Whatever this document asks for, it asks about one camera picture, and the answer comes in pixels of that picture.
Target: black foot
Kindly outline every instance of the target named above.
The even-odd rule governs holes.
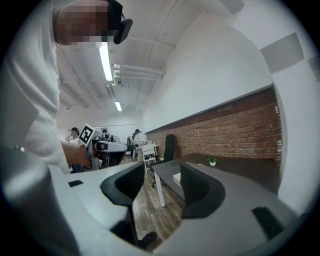
[[[148,245],[152,244],[157,240],[157,233],[156,232],[150,232],[142,238],[142,240],[138,240],[138,246],[142,249],[147,249]]]

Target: brick wall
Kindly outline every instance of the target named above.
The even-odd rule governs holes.
[[[164,153],[166,135],[176,136],[175,158],[190,153],[234,158],[282,157],[282,130],[272,88],[237,99],[146,134]]]

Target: dark gray desk surface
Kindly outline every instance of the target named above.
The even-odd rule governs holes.
[[[180,163],[190,162],[210,166],[207,161],[208,158],[217,159],[215,168],[220,171],[248,178],[274,194],[278,193],[280,177],[277,165],[272,159],[232,158],[191,153],[184,157],[155,165],[152,168],[170,189],[184,199],[183,189],[174,182],[173,178],[173,175],[180,173]]]

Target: headset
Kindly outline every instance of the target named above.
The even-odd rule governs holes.
[[[108,6],[108,26],[107,30],[102,31],[102,42],[107,42],[108,37],[113,37],[113,42],[116,45],[122,43],[129,34],[133,24],[132,19],[126,19],[122,9],[123,6],[116,0],[106,0]]]

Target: white ceiling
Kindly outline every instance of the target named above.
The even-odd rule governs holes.
[[[129,37],[147,39],[175,47],[201,11],[230,15],[219,0],[118,0],[124,16],[133,20]],[[126,39],[120,45],[109,42],[110,64],[140,66],[165,71],[172,49],[149,42]],[[155,81],[127,79],[107,90],[99,49],[94,46],[64,46],[57,49],[61,108],[82,106],[117,112],[142,110]]]

